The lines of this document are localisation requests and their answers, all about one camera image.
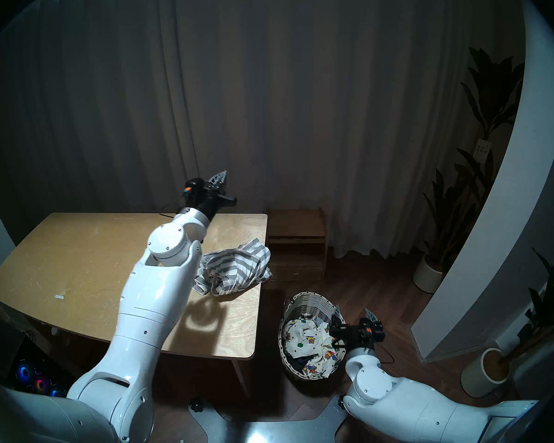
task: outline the metal base plate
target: metal base plate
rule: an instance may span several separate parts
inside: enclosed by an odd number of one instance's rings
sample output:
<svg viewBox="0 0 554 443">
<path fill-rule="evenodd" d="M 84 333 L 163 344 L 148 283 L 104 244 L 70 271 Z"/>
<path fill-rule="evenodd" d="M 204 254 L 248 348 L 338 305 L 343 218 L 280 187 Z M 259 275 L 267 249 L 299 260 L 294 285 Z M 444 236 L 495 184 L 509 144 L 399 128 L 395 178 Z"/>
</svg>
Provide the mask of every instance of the metal base plate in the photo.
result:
<svg viewBox="0 0 554 443">
<path fill-rule="evenodd" d="M 189 413 L 203 427 L 210 443 L 333 443 L 334 434 L 347 417 L 335 395 L 318 418 L 311 421 L 227 421 L 207 402 L 193 399 Z"/>
</svg>

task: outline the round pot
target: round pot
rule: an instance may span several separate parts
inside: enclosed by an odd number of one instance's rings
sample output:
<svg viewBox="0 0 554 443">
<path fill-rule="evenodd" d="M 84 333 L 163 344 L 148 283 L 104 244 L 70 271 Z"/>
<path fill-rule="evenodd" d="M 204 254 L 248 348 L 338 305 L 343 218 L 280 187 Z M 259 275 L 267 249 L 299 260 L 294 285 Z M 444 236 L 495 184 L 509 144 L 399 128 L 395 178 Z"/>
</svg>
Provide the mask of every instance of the round pot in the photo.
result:
<svg viewBox="0 0 554 443">
<path fill-rule="evenodd" d="M 425 256 L 421 259 L 419 266 L 416 267 L 415 274 L 412 275 L 412 280 L 416 286 L 426 293 L 435 293 L 442 279 L 443 273 L 433 270 L 427 265 Z"/>
<path fill-rule="evenodd" d="M 498 379 L 500 376 L 497 376 L 496 371 L 491 372 L 485 369 L 485 360 L 488 360 L 487 356 L 496 356 L 497 352 L 500 355 L 500 349 L 488 348 L 462 371 L 462 387 L 464 388 L 466 394 L 468 394 L 470 397 L 483 397 L 491 392 L 498 385 L 503 384 L 505 381 L 507 381 L 507 378 L 509 378 L 509 365 L 505 367 L 506 375 L 502 379 Z"/>
</svg>

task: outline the wooden cabinet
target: wooden cabinet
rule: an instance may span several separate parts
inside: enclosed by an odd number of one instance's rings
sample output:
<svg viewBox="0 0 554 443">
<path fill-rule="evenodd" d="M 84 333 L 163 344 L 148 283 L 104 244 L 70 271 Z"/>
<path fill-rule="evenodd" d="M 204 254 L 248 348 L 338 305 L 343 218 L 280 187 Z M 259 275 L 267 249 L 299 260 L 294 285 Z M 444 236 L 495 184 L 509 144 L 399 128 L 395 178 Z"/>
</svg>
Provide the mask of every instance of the wooden cabinet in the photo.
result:
<svg viewBox="0 0 554 443">
<path fill-rule="evenodd" d="M 267 234 L 273 276 L 265 287 L 324 277 L 328 234 L 322 210 L 271 210 Z"/>
</svg>

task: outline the laundry basket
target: laundry basket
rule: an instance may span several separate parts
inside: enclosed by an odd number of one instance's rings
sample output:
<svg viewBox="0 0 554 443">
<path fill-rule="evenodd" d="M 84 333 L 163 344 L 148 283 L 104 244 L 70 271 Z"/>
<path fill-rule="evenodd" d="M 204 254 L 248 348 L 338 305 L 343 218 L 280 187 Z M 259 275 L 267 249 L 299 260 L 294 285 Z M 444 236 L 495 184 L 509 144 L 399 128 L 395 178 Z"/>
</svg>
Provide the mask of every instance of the laundry basket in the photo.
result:
<svg viewBox="0 0 554 443">
<path fill-rule="evenodd" d="M 334 305 L 322 295 L 319 295 L 317 293 L 300 292 L 295 295 L 293 299 L 291 299 L 291 302 L 289 302 L 289 304 L 285 308 L 285 311 L 283 312 L 283 317 L 281 318 L 281 322 L 279 323 L 278 334 L 281 362 L 283 362 L 286 372 L 290 377 L 302 381 L 314 381 L 317 379 L 322 379 L 320 377 L 310 378 L 308 376 L 305 376 L 304 374 L 294 370 L 294 368 L 289 364 L 287 358 L 285 357 L 285 340 L 283 339 L 283 326 L 294 319 L 310 319 L 315 317 L 318 317 L 330 324 L 333 318 L 333 314 Z M 343 324 L 345 323 L 343 316 L 341 316 L 341 322 Z M 337 351 L 337 363 L 335 364 L 331 374 L 333 374 L 337 370 L 338 365 L 343 360 L 343 357 L 345 355 L 344 348 L 335 348 L 335 351 Z"/>
</svg>

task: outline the curtain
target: curtain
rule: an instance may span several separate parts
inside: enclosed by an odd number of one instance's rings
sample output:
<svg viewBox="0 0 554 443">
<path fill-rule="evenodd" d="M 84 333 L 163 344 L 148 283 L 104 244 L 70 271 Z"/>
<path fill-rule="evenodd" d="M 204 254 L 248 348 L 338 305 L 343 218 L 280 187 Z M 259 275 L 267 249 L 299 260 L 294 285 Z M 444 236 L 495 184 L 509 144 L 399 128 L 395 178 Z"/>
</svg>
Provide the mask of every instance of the curtain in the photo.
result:
<svg viewBox="0 0 554 443">
<path fill-rule="evenodd" d="M 157 211 L 228 170 L 241 212 L 321 207 L 335 254 L 410 250 L 477 130 L 493 0 L 36 0 L 0 34 L 0 146 L 32 224 Z"/>
</svg>

